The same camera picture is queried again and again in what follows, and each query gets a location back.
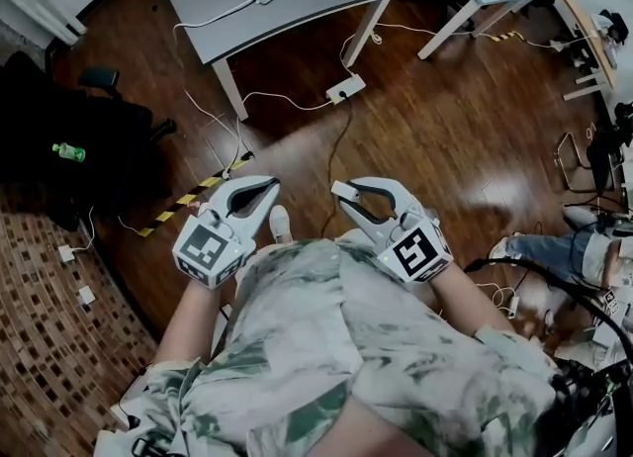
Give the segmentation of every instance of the hazard tape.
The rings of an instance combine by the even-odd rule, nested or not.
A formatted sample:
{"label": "hazard tape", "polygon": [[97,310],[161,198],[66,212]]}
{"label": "hazard tape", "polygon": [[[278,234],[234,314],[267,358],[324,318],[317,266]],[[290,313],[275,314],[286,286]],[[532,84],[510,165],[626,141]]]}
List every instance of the hazard tape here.
{"label": "hazard tape", "polygon": [[[245,165],[248,162],[248,160],[253,158],[253,156],[254,155],[252,152],[250,151],[247,152],[238,161],[236,161],[229,168],[229,170],[236,170],[242,165]],[[196,197],[198,197],[202,192],[221,183],[224,180],[222,178],[222,173],[223,172],[220,170],[216,172],[210,178],[205,179],[203,182],[199,183],[193,190],[187,192],[186,195],[182,196],[180,199],[174,202],[171,206],[169,206],[169,208],[166,211],[163,211],[162,213],[160,213],[160,215],[154,218],[153,222],[151,222],[149,226],[147,226],[146,228],[143,228],[142,230],[139,230],[137,232],[138,235],[140,235],[141,237],[147,237],[153,231],[158,229],[158,227],[164,224],[167,220],[169,220],[172,216],[174,216],[179,210],[181,210],[182,208],[186,208],[191,203],[191,201],[194,200]]]}
{"label": "hazard tape", "polygon": [[519,37],[522,41],[525,42],[525,38],[519,32],[510,32],[507,34],[497,35],[497,36],[491,35],[491,39],[493,39],[495,42],[507,41],[511,39],[512,37]]}

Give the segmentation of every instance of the sneaker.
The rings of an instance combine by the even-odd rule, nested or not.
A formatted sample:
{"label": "sneaker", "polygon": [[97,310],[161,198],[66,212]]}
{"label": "sneaker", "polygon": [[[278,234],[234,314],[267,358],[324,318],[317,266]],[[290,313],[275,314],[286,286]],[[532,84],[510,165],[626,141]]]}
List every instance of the sneaker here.
{"label": "sneaker", "polygon": [[488,253],[488,258],[508,258],[507,254],[507,237],[504,237]]}
{"label": "sneaker", "polygon": [[277,205],[270,210],[268,224],[275,242],[280,244],[293,241],[293,237],[290,234],[290,217],[284,206]]}

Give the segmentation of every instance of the hardwood floor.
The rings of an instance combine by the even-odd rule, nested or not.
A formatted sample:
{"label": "hardwood floor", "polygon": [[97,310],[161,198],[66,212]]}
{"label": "hardwood floor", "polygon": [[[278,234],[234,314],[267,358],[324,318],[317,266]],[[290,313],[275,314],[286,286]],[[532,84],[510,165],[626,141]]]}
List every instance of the hardwood floor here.
{"label": "hardwood floor", "polygon": [[[232,57],[229,65],[242,96],[264,91],[286,94],[306,107],[322,103],[324,90],[346,77],[338,53],[362,14],[360,8],[320,18]],[[433,0],[393,0],[381,21],[433,29],[438,15]],[[55,58],[56,80],[74,87],[87,66],[117,68],[126,100],[150,108],[156,122],[171,117],[179,127],[178,134],[160,144],[167,160],[164,180],[173,197],[131,200],[123,216],[142,228],[174,198],[220,169],[210,145],[223,161],[234,154],[233,138],[209,124],[188,101],[183,85],[202,107],[224,113],[223,121],[232,123],[234,116],[213,71],[200,64],[181,34],[183,75],[171,38],[178,19],[168,0],[107,0],[84,21],[89,32],[81,45]],[[554,15],[540,9],[532,10],[529,20],[506,17],[494,33],[518,30],[542,43],[561,29]],[[563,231],[558,206],[567,196],[553,150],[566,131],[584,139],[585,128],[597,119],[591,96],[562,100],[578,77],[566,59],[517,39],[497,44],[455,37],[431,60],[420,61],[416,53],[429,35],[393,28],[377,32],[382,44],[367,42],[353,67],[367,88],[352,98],[354,120],[334,157],[333,177],[400,180],[436,210],[462,265],[485,255],[503,233],[530,232],[537,221],[545,233]],[[290,212],[295,238],[315,237],[330,211],[326,165],[347,120],[347,106],[302,112],[284,100],[260,96],[246,106],[250,118],[241,128],[256,158],[236,175],[278,177],[279,202]],[[148,238],[97,220],[114,266],[159,331],[186,284],[170,252],[186,214],[183,210]],[[335,237],[349,228],[339,212],[326,235]],[[258,238],[264,244],[267,230]],[[503,281],[514,274],[491,268],[478,279]]]}

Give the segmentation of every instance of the black chair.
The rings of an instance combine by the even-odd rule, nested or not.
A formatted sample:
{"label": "black chair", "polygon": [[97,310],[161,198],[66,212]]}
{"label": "black chair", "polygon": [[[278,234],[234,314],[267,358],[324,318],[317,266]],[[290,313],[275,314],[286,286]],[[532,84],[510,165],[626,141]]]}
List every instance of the black chair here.
{"label": "black chair", "polygon": [[[46,184],[55,196],[49,215],[66,229],[76,229],[77,212],[93,206],[105,216],[121,214],[138,179],[148,177],[152,146],[176,131],[170,119],[152,129],[151,112],[125,102],[118,79],[116,70],[86,70],[79,84],[111,98],[93,97],[56,84],[22,52],[0,67],[0,182]],[[52,146],[62,142],[85,149],[85,160],[60,158]]]}

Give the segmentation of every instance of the plastic bottle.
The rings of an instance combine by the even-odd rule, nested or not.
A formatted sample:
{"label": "plastic bottle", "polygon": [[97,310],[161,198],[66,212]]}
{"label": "plastic bottle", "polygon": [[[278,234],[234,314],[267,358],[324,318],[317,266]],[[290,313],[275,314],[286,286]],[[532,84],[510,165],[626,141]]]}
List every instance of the plastic bottle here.
{"label": "plastic bottle", "polygon": [[59,154],[60,158],[82,162],[86,159],[86,150],[81,147],[74,147],[66,142],[53,144],[52,150]]}

